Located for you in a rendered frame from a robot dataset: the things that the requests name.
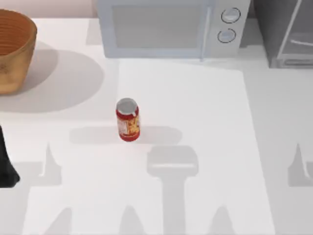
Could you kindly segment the microwave door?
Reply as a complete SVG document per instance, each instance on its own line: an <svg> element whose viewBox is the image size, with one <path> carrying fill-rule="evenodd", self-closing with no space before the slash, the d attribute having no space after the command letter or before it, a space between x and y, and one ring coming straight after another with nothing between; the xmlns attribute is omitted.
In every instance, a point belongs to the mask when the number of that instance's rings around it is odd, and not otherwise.
<svg viewBox="0 0 313 235"><path fill-rule="evenodd" d="M198 58L214 0L97 0L108 58Z"/></svg>

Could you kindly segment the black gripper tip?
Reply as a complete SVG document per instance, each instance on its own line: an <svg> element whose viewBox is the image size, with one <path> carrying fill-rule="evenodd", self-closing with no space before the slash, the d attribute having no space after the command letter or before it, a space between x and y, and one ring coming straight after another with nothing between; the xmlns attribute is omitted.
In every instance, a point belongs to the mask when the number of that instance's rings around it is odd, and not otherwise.
<svg viewBox="0 0 313 235"><path fill-rule="evenodd" d="M13 188L19 181L20 176L11 164L0 126L0 188Z"/></svg>

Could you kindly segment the round microwave knob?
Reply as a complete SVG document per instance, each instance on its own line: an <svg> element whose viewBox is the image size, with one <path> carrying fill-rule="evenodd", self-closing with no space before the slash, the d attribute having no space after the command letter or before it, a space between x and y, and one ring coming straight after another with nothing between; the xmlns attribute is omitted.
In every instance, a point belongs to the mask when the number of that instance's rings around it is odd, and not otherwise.
<svg viewBox="0 0 313 235"><path fill-rule="evenodd" d="M232 41L236 39L236 32L231 28L222 30L218 33L217 39L219 42L223 44L231 43Z"/></svg>
<svg viewBox="0 0 313 235"><path fill-rule="evenodd" d="M235 23L241 17L241 12L238 8L232 7L226 9L221 14L221 20L227 24Z"/></svg>

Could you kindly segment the red and yellow can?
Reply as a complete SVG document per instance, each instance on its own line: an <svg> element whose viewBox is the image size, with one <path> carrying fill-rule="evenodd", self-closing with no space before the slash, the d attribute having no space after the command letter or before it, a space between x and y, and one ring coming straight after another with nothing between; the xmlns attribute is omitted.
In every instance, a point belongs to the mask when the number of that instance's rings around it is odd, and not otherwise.
<svg viewBox="0 0 313 235"><path fill-rule="evenodd" d="M122 140L132 142L140 136L139 106L132 98L122 98L116 104L118 133Z"/></svg>

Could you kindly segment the pale microwave oven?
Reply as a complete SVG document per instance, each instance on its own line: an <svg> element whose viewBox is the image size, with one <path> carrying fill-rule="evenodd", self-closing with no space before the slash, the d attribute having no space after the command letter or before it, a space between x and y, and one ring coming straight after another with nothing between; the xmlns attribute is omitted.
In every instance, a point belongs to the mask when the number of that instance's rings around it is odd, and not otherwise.
<svg viewBox="0 0 313 235"><path fill-rule="evenodd" d="M97 0L108 58L229 58L251 0Z"/></svg>

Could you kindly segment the brown wicker basket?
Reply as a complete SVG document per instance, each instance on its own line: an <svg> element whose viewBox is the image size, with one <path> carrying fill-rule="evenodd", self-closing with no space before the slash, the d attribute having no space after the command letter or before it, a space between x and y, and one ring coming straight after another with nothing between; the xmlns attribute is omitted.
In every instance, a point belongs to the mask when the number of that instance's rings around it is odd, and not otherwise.
<svg viewBox="0 0 313 235"><path fill-rule="evenodd" d="M37 26L26 15L0 9L0 94L18 91L27 76Z"/></svg>

